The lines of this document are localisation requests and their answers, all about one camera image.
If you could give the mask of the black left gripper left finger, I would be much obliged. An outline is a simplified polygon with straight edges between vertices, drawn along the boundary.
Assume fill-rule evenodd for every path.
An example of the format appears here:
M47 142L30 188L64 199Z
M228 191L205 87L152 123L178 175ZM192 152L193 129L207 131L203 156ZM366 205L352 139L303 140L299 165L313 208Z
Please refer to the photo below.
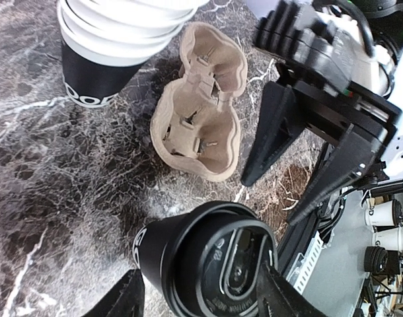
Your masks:
M130 269L84 317L143 317L145 285L140 269Z

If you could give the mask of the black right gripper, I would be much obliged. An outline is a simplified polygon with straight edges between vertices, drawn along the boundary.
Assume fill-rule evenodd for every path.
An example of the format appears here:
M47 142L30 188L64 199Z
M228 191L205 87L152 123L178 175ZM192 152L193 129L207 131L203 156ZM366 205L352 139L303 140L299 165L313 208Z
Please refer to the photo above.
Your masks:
M360 178L397 132L402 111L383 97L352 82L344 92L330 94L277 64L279 79L262 92L256 135L241 183L253 186L308 129L334 146L324 166L287 218L298 224L337 189Z

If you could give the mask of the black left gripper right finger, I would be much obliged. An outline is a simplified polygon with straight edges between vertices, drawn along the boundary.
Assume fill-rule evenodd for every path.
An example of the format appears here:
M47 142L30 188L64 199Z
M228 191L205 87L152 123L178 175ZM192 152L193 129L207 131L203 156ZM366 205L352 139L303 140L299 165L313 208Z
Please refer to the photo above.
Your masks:
M260 317L326 317L270 266L268 260L261 260L256 295Z

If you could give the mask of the black plastic cup lid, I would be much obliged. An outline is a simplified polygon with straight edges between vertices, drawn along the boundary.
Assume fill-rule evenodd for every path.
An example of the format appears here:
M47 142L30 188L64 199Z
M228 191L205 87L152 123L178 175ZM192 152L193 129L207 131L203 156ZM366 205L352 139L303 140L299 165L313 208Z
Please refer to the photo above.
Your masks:
M272 229L245 205L210 201L167 242L162 292L176 316L257 316L262 265L277 268Z

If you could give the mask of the black paper coffee cup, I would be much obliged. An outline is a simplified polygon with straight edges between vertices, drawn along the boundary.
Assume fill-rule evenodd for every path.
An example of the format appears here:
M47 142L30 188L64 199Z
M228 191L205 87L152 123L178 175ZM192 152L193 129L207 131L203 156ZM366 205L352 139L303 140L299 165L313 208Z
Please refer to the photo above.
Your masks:
M168 243L180 232L186 214L153 221L138 231L133 241L134 262L142 275L165 298L171 311L176 316L194 316L178 299L178 293L172 281L172 258L175 251L168 251Z

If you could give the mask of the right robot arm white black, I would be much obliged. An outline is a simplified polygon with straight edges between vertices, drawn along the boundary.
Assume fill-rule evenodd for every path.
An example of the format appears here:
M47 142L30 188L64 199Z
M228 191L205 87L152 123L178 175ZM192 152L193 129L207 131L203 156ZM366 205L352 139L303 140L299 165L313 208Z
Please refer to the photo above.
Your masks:
M330 146L288 223L336 190L403 178L403 1L280 1L254 47L278 59L241 181L253 185L304 132Z

